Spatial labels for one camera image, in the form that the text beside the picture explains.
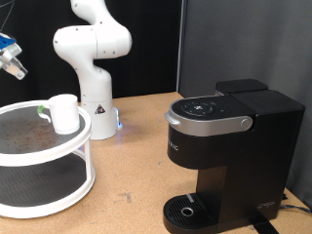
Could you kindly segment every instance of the black wall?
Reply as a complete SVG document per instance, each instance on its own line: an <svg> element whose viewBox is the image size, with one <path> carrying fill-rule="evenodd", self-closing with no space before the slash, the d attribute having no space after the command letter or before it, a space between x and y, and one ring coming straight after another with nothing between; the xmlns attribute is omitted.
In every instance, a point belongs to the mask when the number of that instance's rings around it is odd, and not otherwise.
<svg viewBox="0 0 312 234"><path fill-rule="evenodd" d="M0 6L10 0L0 0ZM141 96L176 90L181 0L106 0L110 14L132 34L125 57L95 60L112 76L113 97ZM11 5L0 8L0 27ZM28 74L19 81L0 70L0 106L58 94L80 96L73 68L55 53L52 40L59 28L84 25L69 0L17 0L3 32L13 35Z"/></svg>
<svg viewBox="0 0 312 234"><path fill-rule="evenodd" d="M287 186L312 207L312 2L187 2L180 93L213 95L217 81L253 78L304 104Z"/></svg>

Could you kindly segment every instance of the drip tray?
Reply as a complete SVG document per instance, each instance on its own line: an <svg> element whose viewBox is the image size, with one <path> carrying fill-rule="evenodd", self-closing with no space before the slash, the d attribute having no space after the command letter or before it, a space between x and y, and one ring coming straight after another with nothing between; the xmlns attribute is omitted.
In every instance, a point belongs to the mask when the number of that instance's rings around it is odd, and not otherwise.
<svg viewBox="0 0 312 234"><path fill-rule="evenodd" d="M196 193L169 200L164 207L164 224L171 233L208 234L216 231L216 222Z"/></svg>

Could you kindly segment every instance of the black coffee maker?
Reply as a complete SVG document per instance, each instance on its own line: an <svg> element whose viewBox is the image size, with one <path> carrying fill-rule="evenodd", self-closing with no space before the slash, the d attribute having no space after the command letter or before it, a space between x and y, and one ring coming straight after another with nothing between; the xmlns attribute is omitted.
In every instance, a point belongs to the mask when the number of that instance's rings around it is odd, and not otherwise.
<svg viewBox="0 0 312 234"><path fill-rule="evenodd" d="M215 93L177 100L165 114L168 156L199 170L196 192L164 207L171 233L219 233L280 208L304 106L256 80L219 82Z"/></svg>

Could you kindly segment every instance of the mug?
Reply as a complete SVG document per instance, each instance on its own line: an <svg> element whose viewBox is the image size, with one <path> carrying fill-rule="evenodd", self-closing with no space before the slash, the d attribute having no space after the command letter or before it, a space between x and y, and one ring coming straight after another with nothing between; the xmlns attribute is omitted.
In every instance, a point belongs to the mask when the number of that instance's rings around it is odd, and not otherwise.
<svg viewBox="0 0 312 234"><path fill-rule="evenodd" d="M77 132L80 128L78 113L78 98L75 95L58 95L51 97L49 105L53 127L59 135L69 135ZM43 104L37 108L37 113L41 118L47 119L51 123L48 115L42 111L46 106Z"/></svg>

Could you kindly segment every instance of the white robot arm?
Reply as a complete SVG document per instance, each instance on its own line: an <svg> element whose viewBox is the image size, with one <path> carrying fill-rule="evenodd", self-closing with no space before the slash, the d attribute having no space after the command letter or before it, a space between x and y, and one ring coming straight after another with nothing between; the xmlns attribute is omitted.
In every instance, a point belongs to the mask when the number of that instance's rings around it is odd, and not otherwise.
<svg viewBox="0 0 312 234"><path fill-rule="evenodd" d="M0 69L3 68L19 80L27 74L27 70L16 58L20 53L21 48L17 41L4 33L0 33Z"/></svg>
<svg viewBox="0 0 312 234"><path fill-rule="evenodd" d="M117 132L117 110L112 104L111 76L96 67L94 59L125 56L132 37L107 11L104 0L71 0L73 12L91 25L59 29L54 37L57 54L76 71L82 107L91 115L91 139L112 137Z"/></svg>

